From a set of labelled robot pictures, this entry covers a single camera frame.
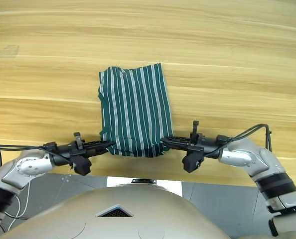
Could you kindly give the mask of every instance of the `wooden table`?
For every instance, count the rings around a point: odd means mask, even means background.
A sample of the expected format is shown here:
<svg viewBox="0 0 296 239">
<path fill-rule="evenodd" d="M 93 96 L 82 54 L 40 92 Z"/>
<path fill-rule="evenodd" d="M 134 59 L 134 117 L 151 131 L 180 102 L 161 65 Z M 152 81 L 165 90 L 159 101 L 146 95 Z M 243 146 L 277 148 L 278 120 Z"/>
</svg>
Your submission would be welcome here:
<svg viewBox="0 0 296 239">
<path fill-rule="evenodd" d="M 176 135 L 195 119 L 207 136 L 268 123 L 296 182 L 296 0 L 0 0 L 0 143 L 99 139 L 98 72 L 156 62 Z M 264 132 L 253 139 L 264 145 Z M 188 174 L 183 156 L 105 154 L 91 174 L 254 185 L 214 159 Z"/>
</svg>

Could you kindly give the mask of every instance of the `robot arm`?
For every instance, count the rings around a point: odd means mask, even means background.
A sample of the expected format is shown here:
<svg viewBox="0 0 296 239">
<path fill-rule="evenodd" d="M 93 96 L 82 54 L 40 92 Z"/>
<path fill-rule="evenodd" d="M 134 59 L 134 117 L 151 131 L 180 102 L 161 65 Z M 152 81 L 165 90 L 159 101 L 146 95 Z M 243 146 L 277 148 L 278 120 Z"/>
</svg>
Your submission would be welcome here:
<svg viewBox="0 0 296 239">
<path fill-rule="evenodd" d="M 278 159 L 248 138 L 238 141 L 223 135 L 216 139 L 206 138 L 196 132 L 197 121 L 193 126 L 190 138 L 171 136 L 162 139 L 165 146 L 187 151 L 182 160 L 183 168 L 190 173 L 201 165 L 205 157 L 242 167 L 265 197 L 268 210 L 280 213 L 269 221 L 272 235 L 296 231 L 296 187 Z"/>
<path fill-rule="evenodd" d="M 108 152 L 110 141 L 86 143 L 80 133 L 74 133 L 75 141 L 57 146 L 55 142 L 43 145 L 42 149 L 23 151 L 20 156 L 0 168 L 0 221 L 14 197 L 34 178 L 52 171 L 56 166 L 69 164 L 76 173 L 86 175 L 92 165 L 89 157 Z"/>
</svg>

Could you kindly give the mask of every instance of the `green striped cloth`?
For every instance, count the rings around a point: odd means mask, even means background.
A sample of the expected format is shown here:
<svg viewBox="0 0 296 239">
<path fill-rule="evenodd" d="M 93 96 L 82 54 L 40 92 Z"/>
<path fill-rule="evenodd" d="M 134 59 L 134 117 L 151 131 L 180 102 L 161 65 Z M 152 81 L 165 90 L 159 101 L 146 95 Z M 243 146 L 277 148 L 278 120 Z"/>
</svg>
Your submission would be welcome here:
<svg viewBox="0 0 296 239">
<path fill-rule="evenodd" d="M 161 64 L 99 72 L 102 103 L 102 140 L 116 144 L 111 154 L 156 157 L 164 148 L 160 139 L 173 135 L 171 113 Z"/>
</svg>

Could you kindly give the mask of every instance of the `gray floor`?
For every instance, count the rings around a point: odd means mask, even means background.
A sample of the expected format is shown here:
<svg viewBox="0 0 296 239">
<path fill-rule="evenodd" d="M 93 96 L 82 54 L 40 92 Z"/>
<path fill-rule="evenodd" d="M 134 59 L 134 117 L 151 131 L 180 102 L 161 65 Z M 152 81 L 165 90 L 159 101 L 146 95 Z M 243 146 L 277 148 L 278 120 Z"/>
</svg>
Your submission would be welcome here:
<svg viewBox="0 0 296 239">
<path fill-rule="evenodd" d="M 103 188 L 106 181 L 106 177 L 60 174 L 47 174 L 34 179 L 25 215 L 32 217 L 79 193 Z M 272 215 L 266 210 L 265 201 L 257 188 L 183 182 L 182 193 L 233 239 L 270 234 L 268 220 Z M 25 204 L 26 196 L 27 189 L 20 195 L 22 204 Z M 17 209 L 17 203 L 13 203 L 8 212 L 16 214 Z M 3 227 L 7 229 L 11 221 L 10 218 L 4 219 Z M 13 227 L 23 222 L 16 220 Z"/>
</svg>

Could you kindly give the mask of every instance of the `vent grille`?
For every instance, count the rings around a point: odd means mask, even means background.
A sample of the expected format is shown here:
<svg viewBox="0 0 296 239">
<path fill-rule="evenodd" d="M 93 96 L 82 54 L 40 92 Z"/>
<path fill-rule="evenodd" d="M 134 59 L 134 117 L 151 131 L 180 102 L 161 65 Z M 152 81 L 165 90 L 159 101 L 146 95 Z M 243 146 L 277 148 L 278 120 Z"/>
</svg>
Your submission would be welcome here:
<svg viewBox="0 0 296 239">
<path fill-rule="evenodd" d="M 128 215 L 126 212 L 121 210 L 120 208 L 117 208 L 115 210 L 112 210 L 111 212 L 105 213 L 101 215 L 101 217 L 120 217 L 120 218 L 130 218 L 131 216 Z"/>
</svg>

